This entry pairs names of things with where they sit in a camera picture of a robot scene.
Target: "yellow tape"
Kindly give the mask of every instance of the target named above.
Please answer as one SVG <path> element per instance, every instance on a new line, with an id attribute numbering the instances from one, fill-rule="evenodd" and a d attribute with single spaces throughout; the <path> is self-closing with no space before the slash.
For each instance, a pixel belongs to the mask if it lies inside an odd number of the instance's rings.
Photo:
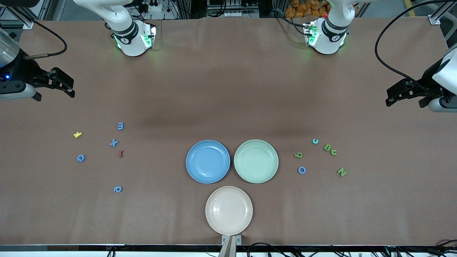
<path id="1" fill-rule="evenodd" d="M 404 4 L 406 5 L 406 9 L 413 7 L 410 0 L 404 0 Z M 416 13 L 414 13 L 414 10 L 410 10 L 408 14 L 410 17 L 416 17 Z"/>

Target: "white plate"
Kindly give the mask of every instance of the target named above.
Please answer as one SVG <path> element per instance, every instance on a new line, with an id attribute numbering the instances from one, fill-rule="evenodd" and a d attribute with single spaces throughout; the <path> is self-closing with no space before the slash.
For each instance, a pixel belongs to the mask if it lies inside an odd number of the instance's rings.
<path id="1" fill-rule="evenodd" d="M 245 230 L 252 219 L 252 202 L 238 187 L 216 189 L 206 202 L 206 220 L 219 234 L 237 235 Z"/>

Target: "green plate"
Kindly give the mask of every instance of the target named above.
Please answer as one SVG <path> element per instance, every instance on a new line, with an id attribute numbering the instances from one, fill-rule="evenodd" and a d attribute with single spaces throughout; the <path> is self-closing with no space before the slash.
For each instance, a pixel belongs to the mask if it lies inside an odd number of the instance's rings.
<path id="1" fill-rule="evenodd" d="M 271 144 L 258 139 L 242 143 L 235 152 L 236 172 L 247 182 L 269 181 L 278 170 L 279 160 Z"/>

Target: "plate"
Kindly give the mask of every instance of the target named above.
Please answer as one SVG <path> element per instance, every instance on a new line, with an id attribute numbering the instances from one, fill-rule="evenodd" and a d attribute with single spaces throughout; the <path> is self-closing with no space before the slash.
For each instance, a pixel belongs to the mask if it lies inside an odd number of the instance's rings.
<path id="1" fill-rule="evenodd" d="M 217 233 L 238 235 L 245 230 L 252 219 L 252 202 L 238 187 L 216 189 L 206 202 L 206 220 Z"/>
<path id="2" fill-rule="evenodd" d="M 279 160 L 271 144 L 258 139 L 242 143 L 235 152 L 236 172 L 251 183 L 264 183 L 278 170 Z"/>
<path id="3" fill-rule="evenodd" d="M 229 151 L 217 141 L 200 141 L 189 150 L 186 168 L 196 181 L 203 184 L 215 183 L 229 171 Z"/>

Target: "table surface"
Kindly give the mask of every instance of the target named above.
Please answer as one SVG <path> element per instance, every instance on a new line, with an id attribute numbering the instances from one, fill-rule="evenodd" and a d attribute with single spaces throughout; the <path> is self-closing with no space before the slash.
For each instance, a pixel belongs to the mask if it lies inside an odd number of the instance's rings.
<path id="1" fill-rule="evenodd" d="M 217 244 L 204 208 L 227 185 L 254 206 L 244 244 L 455 238 L 457 118 L 420 109 L 419 99 L 385 106 L 386 89 L 401 77 L 376 60 L 373 46 L 389 21 L 355 19 L 330 56 L 275 19 L 164 21 L 155 49 L 135 58 L 116 48 L 101 21 L 45 22 L 69 48 L 38 62 L 72 76 L 76 98 L 39 89 L 41 102 L 0 104 L 0 242 Z M 40 54 L 62 44 L 35 26 L 21 47 Z M 419 78 L 445 51 L 438 26 L 402 18 L 379 53 Z M 221 142 L 231 157 L 241 143 L 265 140 L 279 169 L 263 184 L 245 182 L 233 166 L 215 184 L 197 183 L 185 158 L 204 139 Z"/>

